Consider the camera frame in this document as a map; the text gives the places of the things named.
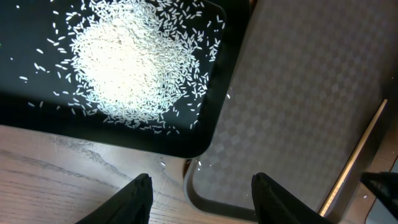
black tray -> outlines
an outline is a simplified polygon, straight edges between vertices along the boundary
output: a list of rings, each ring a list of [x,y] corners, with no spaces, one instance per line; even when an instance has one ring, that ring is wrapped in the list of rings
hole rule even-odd
[[[184,2],[188,4],[192,1],[185,0]],[[239,15],[235,13],[236,5],[242,2],[245,7]],[[73,115],[71,107],[67,106],[68,102],[72,102],[73,96],[59,97],[52,93],[54,90],[58,93],[62,90],[70,93],[76,90],[76,83],[70,84],[64,79],[67,73],[73,71],[72,68],[70,67],[66,73],[63,72],[60,80],[57,71],[62,70],[54,67],[63,59],[73,57],[72,53],[69,53],[68,57],[62,57],[64,54],[57,52],[58,47],[69,49],[68,45],[71,41],[62,42],[54,47],[46,41],[46,38],[56,40],[62,35],[67,36],[68,30],[65,16],[63,16],[66,12],[76,11],[82,13],[83,16],[90,14],[91,10],[88,7],[87,11],[79,10],[80,0],[1,1],[0,124],[177,157],[199,156],[207,150],[213,137],[249,19],[248,1],[238,1],[233,4],[227,1],[204,1],[203,3],[205,3],[205,8],[201,8],[203,17],[191,20],[195,27],[207,33],[206,25],[210,19],[214,21],[216,15],[226,21],[226,27],[221,30],[221,24],[219,24],[217,29],[220,32],[208,32],[210,40],[216,37],[221,39],[221,43],[217,59],[213,64],[203,63],[206,60],[201,60],[200,75],[209,72],[207,94],[196,101],[190,97],[178,100],[175,104],[180,110],[178,117],[172,110],[164,114],[166,128],[171,126],[170,129],[173,129],[172,126],[175,126],[180,131],[180,135],[174,132],[166,136],[167,130],[164,130],[162,134],[154,134],[153,131],[130,129],[122,124],[103,123],[106,115],[102,113],[86,118],[78,106],[74,107],[76,115]],[[53,10],[58,11],[60,15],[53,14]],[[56,22],[62,34],[55,35],[52,22]],[[189,24],[186,25],[188,25],[188,34],[193,32],[189,29]],[[36,52],[36,49],[42,49],[45,53],[41,55]],[[204,55],[205,53],[196,56],[201,58]],[[51,72],[35,73],[34,62]],[[28,77],[29,81],[24,83],[19,76]],[[41,101],[44,101],[44,104],[42,108],[39,108]],[[28,102],[32,102],[36,107],[30,107]],[[192,113],[188,107],[182,109],[183,107],[179,106],[187,103],[202,104],[197,112]],[[198,123],[191,130],[190,124],[196,119]]]

wooden table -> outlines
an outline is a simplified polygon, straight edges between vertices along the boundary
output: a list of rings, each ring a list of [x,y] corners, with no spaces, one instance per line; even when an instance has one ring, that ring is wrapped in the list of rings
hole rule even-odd
[[[153,182],[150,223],[242,223],[199,213],[186,202],[184,164],[179,158],[0,126],[0,223],[75,223],[141,173]]]

tray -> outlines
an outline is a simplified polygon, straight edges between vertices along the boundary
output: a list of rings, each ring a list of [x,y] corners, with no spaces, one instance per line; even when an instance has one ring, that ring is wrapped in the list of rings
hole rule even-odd
[[[192,3],[189,0],[181,2],[185,5]],[[205,8],[201,9],[203,16],[191,20],[191,24],[186,24],[188,34],[193,32],[190,25],[195,25],[196,28],[208,33],[209,40],[221,39],[216,61],[200,65],[200,75],[209,72],[208,92],[196,101],[190,97],[179,99],[175,104],[175,107],[180,110],[179,116],[177,117],[172,110],[165,113],[166,130],[161,134],[154,134],[151,130],[142,131],[122,124],[103,123],[107,116],[101,113],[84,117],[82,108],[78,106],[74,107],[76,115],[73,115],[71,107],[67,106],[68,102],[73,102],[72,96],[62,94],[55,96],[52,93],[54,90],[58,93],[62,90],[70,93],[76,91],[77,83],[74,81],[74,73],[72,73],[72,84],[64,79],[67,73],[73,71],[72,68],[63,72],[54,67],[63,59],[73,57],[72,53],[68,53],[66,57],[65,54],[57,52],[57,47],[69,49],[71,40],[67,39],[54,47],[46,41],[46,38],[56,40],[57,37],[66,35],[68,32],[65,24],[66,12],[77,11],[83,16],[90,15],[90,10],[79,10],[80,0],[1,1],[0,107],[2,110],[0,124],[177,157],[199,156],[208,148],[212,139],[244,34],[242,22],[236,19],[229,20],[224,8],[217,5],[222,1],[214,2],[216,4],[204,1]],[[53,11],[57,11],[59,15],[53,14]],[[205,28],[208,21],[215,20],[217,15],[226,22],[225,29],[221,30],[222,24],[216,24],[211,25],[210,28],[217,28],[220,32],[207,32]],[[57,24],[59,35],[55,34],[52,22]],[[45,53],[41,55],[36,52],[36,49],[42,49]],[[198,58],[205,56],[204,51],[195,54]],[[35,73],[34,62],[50,70],[50,73]],[[62,73],[61,80],[57,72]],[[29,81],[24,83],[19,76],[25,76]],[[44,101],[43,107],[39,108],[41,101]],[[28,106],[28,102],[33,103],[35,107]],[[187,103],[193,103],[197,111],[192,113],[186,106]],[[190,124],[196,119],[197,125],[190,129]],[[154,123],[149,122],[146,126],[149,125],[154,125]],[[177,134],[172,126],[175,126],[180,134]]]
[[[388,127],[397,39],[395,1],[259,1],[231,99],[185,176],[186,198],[206,213],[256,221],[251,178],[264,172],[319,211],[385,98],[389,112],[364,149],[374,152]]]

gray tray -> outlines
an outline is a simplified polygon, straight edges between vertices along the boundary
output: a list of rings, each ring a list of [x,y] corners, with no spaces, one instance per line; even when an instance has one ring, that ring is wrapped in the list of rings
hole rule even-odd
[[[259,1],[213,142],[185,178],[193,206],[254,221],[264,172],[319,211],[386,97],[397,40],[396,1]]]

